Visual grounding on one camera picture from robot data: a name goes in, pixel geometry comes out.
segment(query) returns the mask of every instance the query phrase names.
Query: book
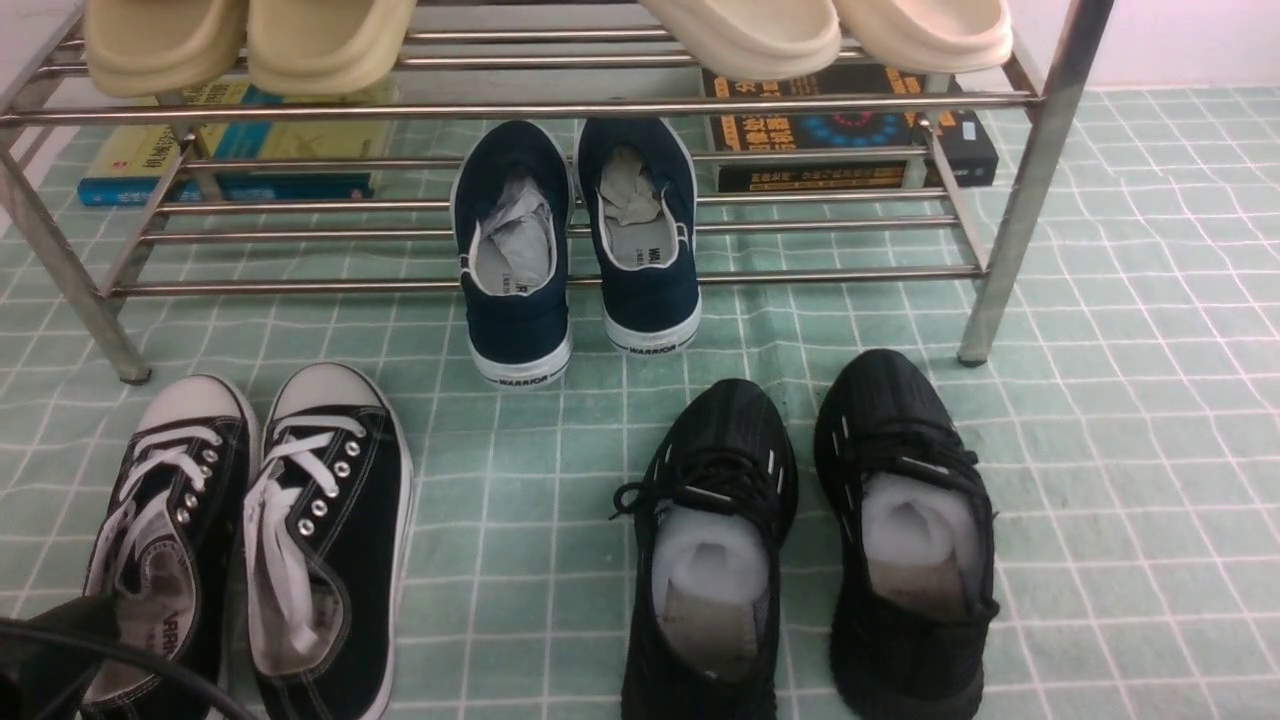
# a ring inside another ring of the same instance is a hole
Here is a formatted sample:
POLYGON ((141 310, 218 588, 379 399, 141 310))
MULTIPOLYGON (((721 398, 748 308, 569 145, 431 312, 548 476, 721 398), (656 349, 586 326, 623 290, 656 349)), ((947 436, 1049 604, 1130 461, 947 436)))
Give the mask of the book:
MULTIPOLYGON (((262 92, 248 81, 218 81, 183 94, 196 105, 276 105, 288 102, 343 102, 384 105, 394 102, 396 83, 387 78, 367 90, 344 96, 280 97, 262 92)), ((156 105, 154 99, 140 105, 156 105)), ((320 120, 284 123, 205 124, 201 133, 215 159, 301 160, 307 158, 367 159, 383 155, 392 137, 388 120, 320 120)), ((173 131, 161 126, 116 128, 90 164, 77 192, 86 206, 143 205, 160 176, 178 152, 173 131)), ((372 197, 378 173, 219 173, 227 200, 335 200, 372 197)), ((180 202, 202 200, 195 181, 177 193, 180 202)))
MULTIPOLYGON (((924 78, 876 64, 832 65, 817 74, 782 82, 735 82, 703 70, 709 97, 808 97, 864 92, 918 94, 924 78)), ((955 79, 952 91, 960 90, 955 79)), ((911 141, 915 113, 845 113, 827 115, 721 115, 708 119, 712 149, 719 152, 826 150, 901 146, 911 141)), ((970 110, 941 113, 942 150, 960 187, 989 186, 998 156, 991 136, 970 110)), ((927 161, 925 183, 938 186, 927 161)), ((905 160, 812 160, 795 163, 722 163, 713 169, 721 192, 852 190, 901 187, 905 160)))

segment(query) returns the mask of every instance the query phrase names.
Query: navy blue canvas shoe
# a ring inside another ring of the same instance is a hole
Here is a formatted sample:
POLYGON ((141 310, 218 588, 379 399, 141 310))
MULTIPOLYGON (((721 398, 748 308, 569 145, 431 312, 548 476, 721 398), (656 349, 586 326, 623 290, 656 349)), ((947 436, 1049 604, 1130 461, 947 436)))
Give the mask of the navy blue canvas shoe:
POLYGON ((703 301, 694 265, 694 160, 659 118, 591 119, 575 151, 600 261, 604 329, 623 352, 692 342, 703 301))
POLYGON ((564 291, 573 184, 559 146, 532 123, 489 131, 449 196, 471 356, 500 387, 548 384, 573 340, 564 291))

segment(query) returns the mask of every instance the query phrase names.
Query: black shoelace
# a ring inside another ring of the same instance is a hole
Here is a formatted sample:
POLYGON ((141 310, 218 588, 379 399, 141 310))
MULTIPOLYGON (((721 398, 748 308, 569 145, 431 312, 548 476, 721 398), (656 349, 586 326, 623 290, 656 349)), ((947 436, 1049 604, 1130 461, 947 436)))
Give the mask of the black shoelace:
POLYGON ((762 528, 778 514, 778 495, 758 460, 737 450, 691 452, 671 470, 657 471, 653 482, 626 483, 613 493, 621 515, 654 512, 669 500, 692 510, 742 516, 762 528))
POLYGON ((965 450, 955 428, 919 418, 890 418, 869 432, 855 433, 840 445, 841 460, 858 474, 905 471, 927 473, 955 489, 973 492, 978 455, 965 450))

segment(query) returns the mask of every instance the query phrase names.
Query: black canvas sneaker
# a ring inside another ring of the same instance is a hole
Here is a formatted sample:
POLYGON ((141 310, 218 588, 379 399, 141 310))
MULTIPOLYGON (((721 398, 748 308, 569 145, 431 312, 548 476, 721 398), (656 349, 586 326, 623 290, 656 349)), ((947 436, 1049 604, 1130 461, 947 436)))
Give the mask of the black canvas sneaker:
POLYGON ((618 488, 639 548, 623 720, 777 715, 778 548, 799 489, 782 418, 748 380, 698 396, 618 488))
POLYGON ((390 702, 412 464, 387 397, 321 363, 280 389, 244 501, 253 671, 278 720, 372 720, 390 702))
MULTIPOLYGON (((84 594, 115 600, 125 644, 224 687, 227 562, 257 445, 253 411, 234 386, 192 375, 160 391, 125 447, 84 582, 84 594)), ((210 708, 174 683, 108 662, 81 714, 196 720, 210 708)))
POLYGON ((831 667, 865 720, 968 720, 1000 611, 991 500, 951 415, 902 355, 836 379, 814 428, 818 479, 844 527, 831 667))

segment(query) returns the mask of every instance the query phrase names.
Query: shoe rack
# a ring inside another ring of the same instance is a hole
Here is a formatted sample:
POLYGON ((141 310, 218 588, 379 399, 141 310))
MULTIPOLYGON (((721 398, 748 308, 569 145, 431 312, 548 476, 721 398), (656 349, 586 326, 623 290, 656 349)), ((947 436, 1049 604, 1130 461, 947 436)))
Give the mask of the shoe rack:
MULTIPOLYGON (((300 295, 300 293, 374 293, 374 292, 451 292, 457 288, 454 277, 412 279, 332 279, 332 281, 165 281, 142 282, 140 275, 152 249, 160 245, 192 243, 292 243, 316 241, 410 241, 440 242, 452 238, 448 229, 424 229, 408 225, 375 224, 369 227, 320 227, 308 229, 236 229, 173 232, 166 229, 170 218, 179 215, 234 215, 262 213, 406 213, 448 210, 448 199, 417 200, 342 200, 342 201, 270 201, 229 202, 218 195, 212 176, 219 172, 248 170, 408 170, 454 168, 460 158, 379 158, 372 160, 296 160, 246 161, 212 160, 192 127, 204 122, 238 120, 308 120, 308 119, 508 119, 508 118, 586 118, 586 117, 705 117, 722 114, 809 114, 858 111, 931 113, 959 109, 1012 109, 1027 113, 1032 131, 1023 160, 1018 167, 1012 191, 996 237, 988 243, 978 237, 966 200, 942 155, 928 123, 911 143, 899 147, 838 149, 806 152, 751 154, 749 160, 786 161, 801 155, 812 159, 906 159, 908 182, 901 190, 841 190, 777 193, 718 193, 699 199, 701 205, 758 205, 799 202, 891 202, 937 201, 940 214, 906 215, 856 220, 762 220, 700 223, 700 234, 726 236, 749 233, 835 232, 854 237, 860 231, 893 231, 909 228, 947 228, 955 238, 963 264, 892 268, 832 268, 822 270, 777 270, 748 273, 703 273, 707 286, 737 283, 855 283, 855 282, 918 282, 969 279, 975 283, 977 297, 968 325, 960 340, 959 360, 977 366, 987 361, 1000 327, 1005 306, 1012 293, 1032 231, 1044 205, 1050 182, 1057 168, 1068 132, 1075 117, 1085 79, 1093 64, 1107 18, 1115 0, 1073 0, 1052 65, 1043 85, 1025 72, 1025 51, 1015 47, 1014 58, 1004 67, 1012 90, 1006 92, 947 92, 950 78, 927 78, 919 95, 829 95, 819 97, 703 99, 673 97, 663 100, 600 100, 595 102, 518 102, 518 104, 431 104, 401 102, 387 106, 338 105, 274 105, 274 106, 197 106, 182 105, 180 96, 163 97, 159 106, 148 108, 72 108, 51 109, 46 104, 65 78, 86 77, 84 41, 78 32, 78 17, 54 33, 44 50, 19 73, 18 79, 0 95, 0 204, 22 231, 32 251, 44 264, 54 283, 84 323, 86 329, 106 355, 120 379, 142 383, 150 366, 122 327, 118 313, 128 299, 204 296, 204 295, 300 295), (49 132, 63 126, 169 124, 175 136, 186 138, 180 156, 165 170, 143 210, 138 231, 127 240, 119 258, 101 281, 95 281, 70 245, 49 209, 24 174, 24 164, 47 138, 49 132), (27 131, 36 133, 35 145, 17 158, 13 147, 27 131), (941 188, 923 187, 924 161, 931 159, 940 169, 941 188), (170 191, 180 187, 175 179, 193 177, 206 200, 179 204, 170 200, 170 191)), ((671 41, 660 27, 602 29, 476 29, 431 31, 412 29, 404 38, 398 70, 554 70, 593 69, 609 72, 622 68, 695 67, 696 61, 682 50, 632 50, 671 41), (549 44, 575 44, 584 54, 547 54, 549 44), (497 55, 486 47, 506 45, 521 49, 520 54, 497 55), (433 54, 444 47, 466 47, 462 56, 433 54)), ((846 46, 838 63, 870 61, 861 50, 846 46)), ((716 152, 695 154, 696 163, 733 163, 741 156, 716 152)), ((452 251, 442 247, 442 252, 452 251)), ((598 277, 577 275, 572 284, 591 286, 598 277)))

